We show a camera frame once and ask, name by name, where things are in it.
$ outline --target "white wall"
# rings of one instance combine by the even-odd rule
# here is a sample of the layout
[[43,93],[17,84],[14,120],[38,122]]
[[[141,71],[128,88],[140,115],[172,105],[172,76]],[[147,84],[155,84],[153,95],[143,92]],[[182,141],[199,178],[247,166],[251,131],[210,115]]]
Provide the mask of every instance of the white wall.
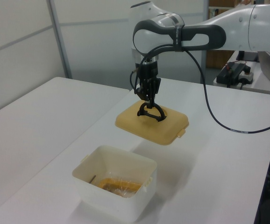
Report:
[[[143,0],[55,0],[55,11],[72,78],[131,89],[128,13]],[[154,0],[158,7],[180,14],[186,24],[204,19],[206,0]],[[202,62],[201,52],[193,55]],[[198,69],[185,53],[164,53],[158,61],[159,77],[200,82]]]
[[0,109],[64,77],[46,0],[0,0]]

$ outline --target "white box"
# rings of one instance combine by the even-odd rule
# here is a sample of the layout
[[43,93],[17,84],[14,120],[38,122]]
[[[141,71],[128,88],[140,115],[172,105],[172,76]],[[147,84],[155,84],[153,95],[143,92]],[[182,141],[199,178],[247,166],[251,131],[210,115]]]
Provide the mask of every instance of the white box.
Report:
[[[156,168],[156,162],[149,158],[100,146],[81,161],[72,175],[85,203],[124,221],[134,222],[156,192]],[[124,198],[89,183],[94,176],[95,182],[99,182],[109,175],[142,186],[132,197]]]

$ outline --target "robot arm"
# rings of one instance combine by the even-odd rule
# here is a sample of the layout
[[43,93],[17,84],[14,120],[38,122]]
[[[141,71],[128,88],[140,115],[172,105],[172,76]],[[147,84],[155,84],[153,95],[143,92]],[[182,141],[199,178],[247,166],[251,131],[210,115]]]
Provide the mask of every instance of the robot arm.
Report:
[[131,8],[130,21],[132,48],[141,54],[162,44],[181,45],[187,50],[270,51],[270,5],[239,7],[205,22],[184,26],[177,14],[143,2]]
[[[131,7],[129,21],[133,34],[132,54],[140,80],[140,87],[134,90],[146,101],[145,106],[158,109],[161,114],[156,118],[158,121],[165,119],[163,111],[154,102],[161,81],[156,77],[159,53],[209,49],[270,51],[270,5],[239,7],[205,22],[186,26],[179,15],[146,1]],[[166,47],[149,53],[161,46]],[[138,116],[148,116],[143,108]]]

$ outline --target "black cable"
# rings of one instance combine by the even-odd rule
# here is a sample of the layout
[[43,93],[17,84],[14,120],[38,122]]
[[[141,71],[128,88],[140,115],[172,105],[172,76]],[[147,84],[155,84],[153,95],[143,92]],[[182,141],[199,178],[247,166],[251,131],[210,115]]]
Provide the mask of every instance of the black cable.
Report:
[[233,76],[233,71],[230,69],[227,71],[229,74],[228,81],[227,81],[227,88],[230,88],[232,85],[232,76]]
[[265,180],[265,184],[264,184],[266,190],[268,192],[270,192],[270,172],[268,171],[267,175],[266,175],[266,180]]
[[244,83],[241,84],[240,90],[242,90],[242,87],[243,87],[244,85],[245,85]]
[[208,110],[212,116],[212,118],[223,128],[227,129],[227,130],[230,130],[232,132],[237,132],[237,133],[243,133],[243,134],[255,134],[255,133],[260,133],[260,132],[264,132],[264,131],[268,131],[270,130],[270,127],[267,127],[267,128],[264,128],[264,129],[261,129],[261,130],[257,130],[257,131],[251,131],[251,132],[247,132],[247,131],[239,131],[239,130],[235,130],[235,129],[232,129],[232,128],[229,128],[225,125],[223,125],[222,123],[220,123],[214,116],[214,114],[212,113],[212,110],[210,108],[210,105],[209,105],[209,101],[208,101],[208,96],[207,96],[207,92],[206,92],[206,79],[205,79],[205,76],[204,76],[204,73],[199,65],[199,63],[196,61],[196,59],[194,58],[194,56],[186,49],[184,49],[184,51],[193,59],[193,61],[196,63],[199,71],[200,71],[200,74],[201,74],[201,78],[202,78],[202,81],[203,81],[203,86],[204,86],[204,91],[205,91],[205,97],[206,97],[206,105],[208,107]]
[[[160,46],[157,46],[155,48],[153,48],[151,51],[149,51],[144,57],[143,59],[141,60],[139,66],[138,66],[138,70],[137,70],[137,73],[136,73],[136,79],[135,79],[135,85],[133,87],[134,89],[134,94],[136,94],[136,86],[137,86],[137,80],[138,80],[138,75],[140,73],[140,69],[142,67],[142,64],[143,62],[149,57],[149,56],[156,56],[160,53],[163,53],[163,52],[168,52],[168,51],[174,51],[174,48],[173,48],[173,44],[163,44],[163,45],[160,45]],[[260,132],[264,132],[264,131],[268,131],[270,130],[270,126],[267,127],[267,128],[264,128],[264,129],[260,129],[260,130],[257,130],[257,131],[240,131],[240,130],[236,130],[236,129],[232,129],[232,128],[229,128],[225,125],[223,125],[222,123],[220,123],[214,116],[211,108],[210,108],[210,105],[209,105],[209,101],[208,101],[208,96],[207,96],[207,91],[206,91],[206,79],[205,79],[205,76],[204,76],[204,73],[199,65],[199,63],[197,62],[197,60],[195,59],[195,57],[188,51],[186,50],[185,48],[183,48],[183,51],[186,52],[191,58],[192,60],[195,62],[195,64],[197,65],[198,69],[199,69],[199,72],[201,74],[201,78],[202,78],[202,81],[203,81],[203,86],[204,86],[204,92],[205,92],[205,98],[206,98],[206,105],[207,105],[207,108],[212,116],[212,118],[217,122],[217,124],[219,124],[221,127],[229,130],[229,131],[232,131],[232,132],[237,132],[237,133],[243,133],[243,134],[255,134],[255,133],[260,133]]]
[[134,74],[134,72],[132,71],[131,74],[130,74],[130,84],[131,84],[132,89],[134,90],[135,87],[133,86],[133,83],[132,83],[132,75],[133,74]]

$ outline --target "black device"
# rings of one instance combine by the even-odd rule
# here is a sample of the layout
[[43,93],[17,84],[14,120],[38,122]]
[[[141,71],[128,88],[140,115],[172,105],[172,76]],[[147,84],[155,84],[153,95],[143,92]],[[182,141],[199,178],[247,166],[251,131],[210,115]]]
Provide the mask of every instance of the black device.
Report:
[[239,83],[239,75],[244,70],[245,64],[229,62],[224,66],[216,78],[216,82],[225,84],[227,87],[237,85]]

